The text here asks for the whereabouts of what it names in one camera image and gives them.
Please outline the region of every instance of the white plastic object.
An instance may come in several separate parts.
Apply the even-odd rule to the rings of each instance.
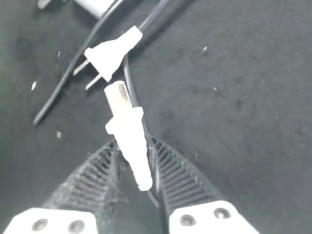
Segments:
[[[170,234],[259,234],[227,201],[176,209],[169,217]]]
[[[94,17],[100,18],[115,0],[75,0]]]
[[[3,234],[98,234],[92,213],[31,208],[15,216]]]
[[[105,89],[113,118],[106,124],[108,134],[114,134],[117,144],[129,162],[138,188],[149,190],[153,185],[147,159],[147,145],[144,135],[142,107],[132,107],[123,81],[116,81]]]
[[[98,73],[109,82],[120,66],[123,57],[141,40],[143,34],[133,26],[115,40],[105,41],[86,49],[84,55]]]

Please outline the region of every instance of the black wire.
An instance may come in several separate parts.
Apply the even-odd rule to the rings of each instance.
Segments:
[[[165,6],[169,3],[170,0],[160,0],[159,3],[153,8],[150,14],[146,17],[143,23],[139,26],[139,30],[144,32],[151,23],[160,15]]]
[[[53,91],[53,93],[51,94],[51,96],[49,97],[49,99],[47,100],[47,102],[45,103],[45,105],[42,107],[42,109],[38,112],[38,114],[36,115],[36,117],[34,118],[33,124],[37,125],[42,118],[45,116],[45,114],[48,112],[48,110],[50,109],[50,107],[52,106],[52,104],[54,103],[55,99],[57,98],[57,96],[59,95],[60,91],[62,90],[62,88],[64,87],[66,81],[68,80],[72,70],[74,69],[75,64],[77,63],[79,57],[83,54],[83,52],[87,49],[88,45],[90,44],[90,42],[92,41],[93,37],[96,35],[96,33],[98,32],[98,30],[101,28],[101,26],[106,22],[106,20],[110,17],[110,15],[124,2],[125,0],[116,0],[114,2],[114,4],[112,4],[110,6],[110,8],[108,8],[103,16],[101,17],[101,19],[99,19],[99,21],[95,24],[95,26],[93,27],[91,33],[89,34],[89,36],[86,38],[86,40],[84,41],[84,43],[82,44],[82,46],[78,49],[78,51],[76,52],[75,56],[73,57],[72,61],[70,62],[70,64],[68,65],[65,73],[63,74],[60,82],[58,83],[58,85],[56,86],[55,90]]]
[[[162,12],[162,10],[165,8],[165,6],[169,3],[169,1],[170,0],[160,0],[160,2],[153,8],[153,10],[150,12],[150,14],[144,20],[144,22],[139,26],[139,30],[142,33],[152,24],[152,22],[156,19],[156,17],[159,16],[159,14]],[[128,55],[126,55],[123,59],[122,68],[123,68],[123,72],[124,72],[124,76],[125,76],[125,80],[126,80],[126,85],[128,87],[130,100],[131,100],[134,107],[138,107],[139,103],[137,100],[135,88],[134,88],[133,83],[132,83]],[[153,142],[153,139],[151,138],[151,134],[150,134],[150,131],[146,125],[146,120],[144,117],[142,118],[142,124],[143,124],[144,134],[146,136],[148,148],[155,152],[155,150],[156,150],[155,144]],[[157,208],[160,208],[161,204],[158,202],[157,198],[154,197],[154,195],[152,194],[152,192],[150,190],[147,191],[147,196],[149,197],[151,202]]]

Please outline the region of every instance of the black cable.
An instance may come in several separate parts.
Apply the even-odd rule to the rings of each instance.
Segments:
[[[75,64],[77,63],[79,57],[84,53],[84,51],[87,49],[88,45],[92,41],[93,37],[96,35],[98,30],[101,28],[101,26],[106,22],[106,20],[110,17],[110,15],[124,2],[125,0],[116,0],[114,4],[112,4],[103,14],[101,19],[95,24],[93,27],[91,33],[86,38],[82,46],[78,49],[75,56],[73,57],[72,61],[68,65],[65,73],[62,76],[62,79],[59,81],[58,85],[56,86],[55,90],[45,103],[45,105],[42,107],[42,109],[38,112],[36,117],[34,118],[33,124],[37,125],[42,118],[45,116],[45,114],[48,112],[52,104],[54,103],[55,99],[59,95],[60,91],[64,87],[66,81],[68,80],[72,70],[74,69]]]
[[[144,22],[139,26],[139,30],[142,33],[151,25],[151,23],[156,19],[156,17],[159,16],[159,14],[162,12],[162,10],[165,8],[165,6],[169,3],[169,1],[170,0],[160,0],[160,2],[154,7],[154,9],[147,16],[147,18],[144,20]],[[125,76],[125,80],[126,80],[126,85],[128,87],[130,100],[131,100],[134,107],[138,107],[139,103],[137,100],[136,91],[135,91],[133,83],[132,83],[128,55],[126,55],[123,59],[122,68],[123,68],[123,72],[124,72],[124,76]],[[155,151],[156,150],[155,144],[151,138],[151,134],[150,134],[150,131],[146,125],[146,120],[144,117],[142,118],[142,124],[143,124],[144,134],[146,136],[148,148],[152,151]],[[154,197],[154,195],[152,194],[152,192],[150,190],[147,191],[147,196],[149,197],[151,202],[157,208],[160,208],[161,204],[158,202],[157,198]]]
[[[150,14],[146,17],[143,23],[139,26],[139,30],[144,32],[151,23],[160,15],[165,6],[169,3],[170,0],[160,0],[159,3],[153,8]]]

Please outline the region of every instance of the electrical cord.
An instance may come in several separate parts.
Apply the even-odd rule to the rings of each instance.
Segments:
[[[139,30],[142,33],[144,31],[146,31],[147,28],[152,24],[152,22],[157,18],[157,16],[160,15],[160,13],[165,8],[165,6],[169,3],[169,1],[170,0],[160,0],[160,2],[153,8],[153,10],[147,16],[147,18],[138,27]],[[132,83],[128,55],[126,55],[124,57],[124,59],[123,59],[122,68],[123,68],[123,72],[124,72],[124,76],[125,76],[126,85],[128,87],[130,100],[131,100],[131,102],[132,102],[134,107],[138,107],[139,103],[138,103],[138,100],[137,100],[137,95],[136,95],[135,88],[134,88],[133,83]],[[153,140],[150,137],[151,134],[150,134],[150,131],[149,131],[147,125],[146,125],[146,120],[145,120],[144,117],[142,119],[142,124],[143,124],[144,134],[146,136],[146,141],[147,141],[148,148],[153,150],[153,151],[155,151],[156,150],[155,144],[154,144]],[[150,190],[148,190],[146,193],[147,193],[147,196],[149,197],[149,199],[151,200],[151,202],[157,208],[160,208],[160,204],[159,204],[157,198],[152,194],[152,192]]]
[[[61,80],[59,81],[58,85],[56,86],[55,90],[47,100],[47,102],[44,104],[44,106],[41,108],[41,110],[37,113],[36,117],[34,118],[33,124],[37,125],[42,118],[45,116],[45,114],[48,112],[52,104],[54,103],[55,99],[61,92],[62,88],[64,87],[66,81],[68,80],[72,70],[74,69],[75,64],[77,63],[79,57],[84,53],[84,51],[87,49],[88,45],[92,41],[93,37],[96,35],[96,33],[99,31],[101,26],[106,22],[106,20],[111,16],[113,12],[124,2],[125,0],[116,0],[103,14],[101,19],[98,20],[98,22],[93,27],[91,33],[88,35],[82,46],[78,49],[76,54],[74,55],[72,61],[68,65],[65,73],[63,74]]]

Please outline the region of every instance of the cable insulation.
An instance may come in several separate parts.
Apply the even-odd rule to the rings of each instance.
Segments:
[[[144,31],[146,31],[146,29],[152,24],[152,22],[156,19],[156,17],[159,16],[159,14],[162,12],[162,10],[165,8],[165,6],[169,3],[169,1],[170,0],[160,0],[160,2],[153,8],[153,10],[147,16],[147,18],[139,26],[139,30],[142,33]],[[123,72],[124,72],[124,76],[125,76],[126,85],[128,87],[130,100],[131,100],[134,107],[138,107],[139,103],[137,100],[135,88],[134,88],[133,83],[132,83],[128,55],[126,55],[123,59],[122,68],[123,68]],[[145,120],[144,116],[142,118],[142,124],[143,124],[144,134],[146,137],[148,148],[152,151],[155,151],[156,150],[155,144],[154,144],[152,138],[150,137],[151,134],[150,134],[150,131],[146,125],[146,120]],[[160,204],[159,204],[157,198],[154,197],[154,195],[152,194],[152,192],[150,190],[147,191],[147,196],[149,197],[151,202],[157,208],[160,208]]]

